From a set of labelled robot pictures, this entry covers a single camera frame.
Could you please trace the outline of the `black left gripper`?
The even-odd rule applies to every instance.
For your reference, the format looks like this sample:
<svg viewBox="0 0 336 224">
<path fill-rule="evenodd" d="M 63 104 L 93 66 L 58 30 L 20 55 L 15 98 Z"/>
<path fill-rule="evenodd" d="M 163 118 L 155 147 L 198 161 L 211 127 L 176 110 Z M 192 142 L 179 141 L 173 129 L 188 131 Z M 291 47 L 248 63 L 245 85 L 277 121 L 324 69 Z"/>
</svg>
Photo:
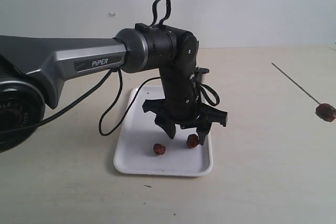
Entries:
<svg viewBox="0 0 336 224">
<path fill-rule="evenodd" d="M 175 137 L 175 126 L 183 129 L 196 128 L 199 145 L 204 145 L 205 138 L 210 132 L 208 124 L 218 123 L 227 125 L 227 112 L 218 110 L 203 102 L 190 105 L 173 103 L 168 104 L 165 99 L 145 100 L 143 112 L 152 112 L 156 115 L 156 124 L 170 139 Z"/>
</svg>

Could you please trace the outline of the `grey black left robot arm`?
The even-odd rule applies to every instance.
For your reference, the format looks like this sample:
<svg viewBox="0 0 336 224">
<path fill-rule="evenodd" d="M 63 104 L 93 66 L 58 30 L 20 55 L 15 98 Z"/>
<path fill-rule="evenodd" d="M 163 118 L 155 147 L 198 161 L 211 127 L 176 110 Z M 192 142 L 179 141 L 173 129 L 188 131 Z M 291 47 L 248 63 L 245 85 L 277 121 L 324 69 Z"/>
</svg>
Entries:
<svg viewBox="0 0 336 224">
<path fill-rule="evenodd" d="M 176 126 L 196 129 L 204 143 L 213 123 L 226 125 L 220 99 L 202 82 L 208 69 L 196 65 L 199 42 L 190 32 L 165 25 L 136 24 L 114 38 L 1 36 L 1 151 L 27 140 L 41 125 L 45 108 L 56 108 L 67 80 L 106 71 L 158 69 L 164 98 L 146 100 L 144 112 L 170 138 Z"/>
</svg>

